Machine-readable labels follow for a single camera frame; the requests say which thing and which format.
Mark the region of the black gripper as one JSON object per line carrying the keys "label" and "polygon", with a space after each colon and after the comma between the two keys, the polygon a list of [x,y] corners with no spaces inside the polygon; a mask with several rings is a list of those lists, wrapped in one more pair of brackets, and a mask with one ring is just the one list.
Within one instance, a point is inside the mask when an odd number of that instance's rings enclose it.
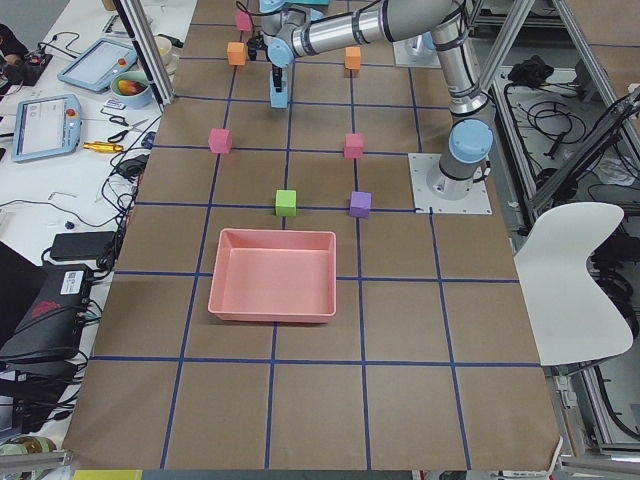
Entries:
{"label": "black gripper", "polygon": [[[249,60],[256,61],[258,54],[262,52],[265,59],[270,62],[268,48],[271,40],[272,37],[262,31],[253,32],[246,42]],[[273,93],[284,92],[284,75],[281,68],[273,68],[271,71],[271,91]]]}

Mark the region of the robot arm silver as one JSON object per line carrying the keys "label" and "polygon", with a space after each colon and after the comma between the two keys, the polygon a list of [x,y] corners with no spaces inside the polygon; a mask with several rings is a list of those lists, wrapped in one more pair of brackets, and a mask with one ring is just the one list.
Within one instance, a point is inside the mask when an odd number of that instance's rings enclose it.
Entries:
{"label": "robot arm silver", "polygon": [[242,2],[239,13],[249,17],[248,58],[264,52],[271,63],[270,89],[274,108],[288,101],[287,69],[297,59],[378,40],[403,45],[412,60],[434,54],[451,98],[455,124],[483,120],[490,97],[472,67],[467,45],[469,26],[464,1],[372,1],[335,15],[316,10],[314,1],[261,1],[257,12]]}

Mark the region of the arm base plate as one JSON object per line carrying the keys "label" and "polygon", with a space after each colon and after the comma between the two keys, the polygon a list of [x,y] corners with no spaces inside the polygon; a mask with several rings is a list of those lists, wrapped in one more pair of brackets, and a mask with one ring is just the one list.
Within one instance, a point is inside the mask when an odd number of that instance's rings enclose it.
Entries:
{"label": "arm base plate", "polygon": [[440,62],[430,32],[393,44],[395,65],[406,68],[439,69]]}
{"label": "arm base plate", "polygon": [[414,211],[421,214],[491,215],[480,167],[467,180],[452,180],[440,170],[440,154],[409,153]]}

